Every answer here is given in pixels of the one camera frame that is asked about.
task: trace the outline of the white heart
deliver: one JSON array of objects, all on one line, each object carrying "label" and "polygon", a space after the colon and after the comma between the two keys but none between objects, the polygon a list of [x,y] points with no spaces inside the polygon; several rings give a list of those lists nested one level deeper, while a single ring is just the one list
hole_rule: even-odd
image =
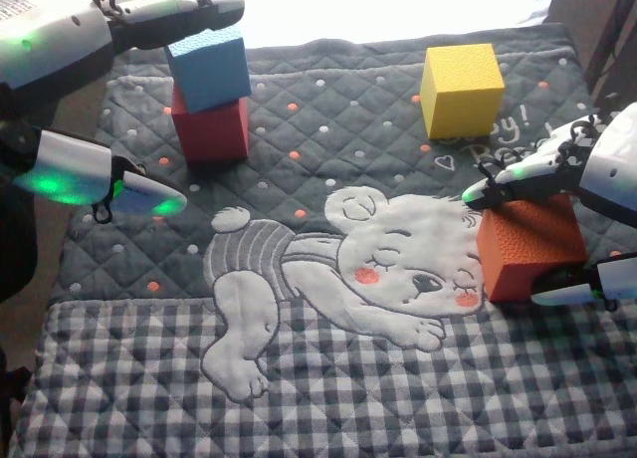
[{"label": "white heart", "polygon": [[446,156],[437,157],[434,161],[440,167],[444,167],[445,169],[449,169],[450,171],[455,171],[456,166],[454,165],[454,158],[447,154]]}]

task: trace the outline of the blue cube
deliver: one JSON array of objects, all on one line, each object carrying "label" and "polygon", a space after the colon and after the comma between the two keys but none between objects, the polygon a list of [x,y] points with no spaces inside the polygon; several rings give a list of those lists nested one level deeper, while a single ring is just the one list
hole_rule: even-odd
[{"label": "blue cube", "polygon": [[189,113],[220,107],[252,92],[243,37],[236,27],[205,30],[165,48]]}]

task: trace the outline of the toy block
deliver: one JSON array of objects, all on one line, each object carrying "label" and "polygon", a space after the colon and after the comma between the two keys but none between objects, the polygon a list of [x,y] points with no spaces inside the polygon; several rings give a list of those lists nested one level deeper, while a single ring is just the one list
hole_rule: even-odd
[{"label": "toy block", "polygon": [[535,278],[588,260],[570,198],[516,201],[484,213],[478,253],[491,302],[530,301]]},{"label": "toy block", "polygon": [[188,162],[248,156],[248,105],[245,98],[215,110],[189,113],[178,87],[172,93],[172,120]]},{"label": "toy block", "polygon": [[243,37],[235,27],[205,30],[165,47],[165,52],[189,113],[216,108],[252,92]]},{"label": "toy block", "polygon": [[427,49],[420,105],[430,139],[490,134],[504,92],[492,45]]}]

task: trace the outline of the robotic hand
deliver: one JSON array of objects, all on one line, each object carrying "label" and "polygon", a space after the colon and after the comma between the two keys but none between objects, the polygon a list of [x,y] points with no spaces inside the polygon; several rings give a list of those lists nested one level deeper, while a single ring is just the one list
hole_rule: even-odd
[{"label": "robotic hand", "polygon": [[143,164],[23,116],[108,73],[116,55],[237,23],[243,0],[0,0],[0,180],[113,211],[176,214],[186,198]]},{"label": "robotic hand", "polygon": [[[581,204],[637,228],[637,103],[612,118],[592,114],[556,129],[537,152],[505,166],[465,191],[472,209],[496,208],[504,202],[539,201],[570,192]],[[624,254],[585,268],[568,267],[538,277],[531,299],[544,306],[603,300],[614,311],[617,301],[637,299],[637,254]]]}]

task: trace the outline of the exclamation mark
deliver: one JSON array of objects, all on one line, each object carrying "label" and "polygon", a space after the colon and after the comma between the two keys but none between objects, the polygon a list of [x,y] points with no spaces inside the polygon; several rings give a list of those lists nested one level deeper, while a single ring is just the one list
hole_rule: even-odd
[{"label": "exclamation mark", "polygon": [[528,126],[529,119],[527,118],[527,107],[520,105],[520,111],[522,112],[522,119],[525,121],[525,126]]}]

